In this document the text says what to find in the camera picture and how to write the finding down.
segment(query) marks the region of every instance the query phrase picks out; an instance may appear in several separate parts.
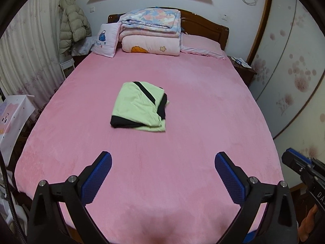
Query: wooden headboard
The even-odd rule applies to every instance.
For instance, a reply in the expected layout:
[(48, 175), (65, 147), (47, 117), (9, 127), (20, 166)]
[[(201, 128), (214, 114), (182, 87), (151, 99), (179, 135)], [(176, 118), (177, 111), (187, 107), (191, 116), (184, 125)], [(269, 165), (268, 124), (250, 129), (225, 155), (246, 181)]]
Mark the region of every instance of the wooden headboard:
[[(171, 7), (162, 7), (167, 9), (177, 9)], [(190, 35), (202, 36), (214, 41), (217, 41), (222, 50), (225, 50), (227, 43), (229, 28), (222, 25), (215, 24), (204, 17), (197, 14), (191, 13), (189, 11), (178, 9), (181, 11), (181, 27), (184, 32)], [(108, 16), (107, 23), (116, 23), (120, 16), (123, 14), (111, 14)]]

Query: puffer jacket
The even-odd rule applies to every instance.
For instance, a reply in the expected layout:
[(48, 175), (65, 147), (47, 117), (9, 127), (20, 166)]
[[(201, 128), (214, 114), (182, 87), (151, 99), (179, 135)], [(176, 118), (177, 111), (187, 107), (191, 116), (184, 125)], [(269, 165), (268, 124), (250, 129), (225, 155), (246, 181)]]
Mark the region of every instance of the puffer jacket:
[(63, 9), (59, 53), (63, 54), (71, 48), (72, 42), (91, 37), (91, 28), (87, 17), (75, 0), (60, 0), (59, 5)]

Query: wooden door frame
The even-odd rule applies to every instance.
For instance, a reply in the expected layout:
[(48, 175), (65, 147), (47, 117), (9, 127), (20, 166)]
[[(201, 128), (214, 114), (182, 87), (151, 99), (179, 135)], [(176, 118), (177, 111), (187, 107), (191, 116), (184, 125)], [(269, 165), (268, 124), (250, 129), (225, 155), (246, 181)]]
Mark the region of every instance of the wooden door frame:
[(251, 63), (253, 62), (253, 59), (256, 55), (258, 47), (261, 43), (264, 31), (265, 31), (265, 27), (266, 27), (266, 24), (269, 19), (271, 4), (272, 4), (272, 0), (265, 0), (264, 10), (263, 10), (260, 26), (258, 27), (258, 31), (256, 33), (253, 46), (251, 47), (251, 51), (250, 51), (250, 53), (247, 57), (247, 61), (246, 61), (249, 65), (251, 65)]

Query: bed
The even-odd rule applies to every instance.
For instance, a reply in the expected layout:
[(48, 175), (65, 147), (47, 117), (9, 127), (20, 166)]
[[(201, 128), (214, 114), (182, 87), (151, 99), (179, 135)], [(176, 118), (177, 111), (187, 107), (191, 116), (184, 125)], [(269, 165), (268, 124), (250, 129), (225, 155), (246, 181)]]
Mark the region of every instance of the bed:
[[(229, 30), (181, 10), (182, 27), (225, 48)], [(113, 22), (116, 15), (110, 15)], [(168, 95), (166, 132), (113, 129), (109, 122), (124, 82), (147, 81)], [(87, 210), (111, 243), (216, 243), (236, 216), (214, 167), (225, 151), (248, 176), (283, 179), (264, 117), (230, 60), (91, 53), (42, 112), (17, 163), (20, 192), (63, 182), (102, 151), (113, 166)], [(262, 206), (252, 230), (261, 220)], [(67, 224), (73, 223), (62, 206)]]

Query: curtain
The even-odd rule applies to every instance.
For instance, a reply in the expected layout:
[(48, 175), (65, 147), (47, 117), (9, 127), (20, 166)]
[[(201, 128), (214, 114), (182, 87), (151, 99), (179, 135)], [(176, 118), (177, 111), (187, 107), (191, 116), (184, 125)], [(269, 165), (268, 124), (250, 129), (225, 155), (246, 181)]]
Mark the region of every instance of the curtain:
[(34, 120), (62, 84), (59, 0), (28, 0), (0, 39), (4, 95), (34, 95)]

